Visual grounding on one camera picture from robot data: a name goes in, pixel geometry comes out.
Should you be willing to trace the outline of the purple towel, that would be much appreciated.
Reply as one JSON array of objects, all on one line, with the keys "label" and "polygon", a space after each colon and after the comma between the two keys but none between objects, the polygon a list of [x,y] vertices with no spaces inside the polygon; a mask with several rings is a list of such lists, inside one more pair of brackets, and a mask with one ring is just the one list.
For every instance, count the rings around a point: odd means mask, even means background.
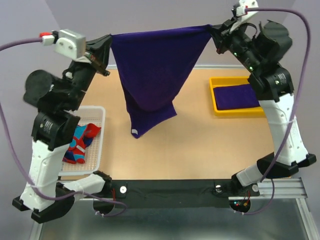
[{"label": "purple towel", "polygon": [[216,107],[220,111],[260,106],[256,94],[249,84],[215,87],[213,93]]},{"label": "purple towel", "polygon": [[176,116],[173,100],[211,39],[211,25],[114,34],[111,49],[131,135]]}]

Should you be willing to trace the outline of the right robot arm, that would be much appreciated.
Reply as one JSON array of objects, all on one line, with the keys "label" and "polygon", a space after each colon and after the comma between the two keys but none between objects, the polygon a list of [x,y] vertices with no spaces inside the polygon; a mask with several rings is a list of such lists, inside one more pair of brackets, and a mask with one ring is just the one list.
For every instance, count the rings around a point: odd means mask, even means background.
[{"label": "right robot arm", "polygon": [[259,25],[257,36],[248,37],[245,31],[249,24],[232,30],[235,23],[231,19],[213,25],[210,34],[218,54],[229,51],[250,72],[248,82],[267,118],[274,146],[272,153],[231,177],[231,192],[242,195],[262,178],[291,177],[317,159],[304,146],[294,113],[298,93],[289,71],[279,63],[293,43],[289,31],[270,20]]}]

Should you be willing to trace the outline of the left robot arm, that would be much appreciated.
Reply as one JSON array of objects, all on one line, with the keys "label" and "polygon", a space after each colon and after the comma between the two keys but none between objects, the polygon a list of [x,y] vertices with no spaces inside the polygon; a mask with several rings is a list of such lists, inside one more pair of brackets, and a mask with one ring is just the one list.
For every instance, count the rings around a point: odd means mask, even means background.
[{"label": "left robot arm", "polygon": [[105,35],[82,45],[62,77],[45,70],[33,71],[25,81],[23,99],[38,114],[31,132],[32,159],[29,180],[12,204],[20,211],[31,210],[31,218],[46,223],[66,215],[86,194],[106,197],[112,179],[97,170],[83,179],[58,181],[63,157],[72,142],[80,118],[73,114],[96,73],[107,76],[112,37]]}]

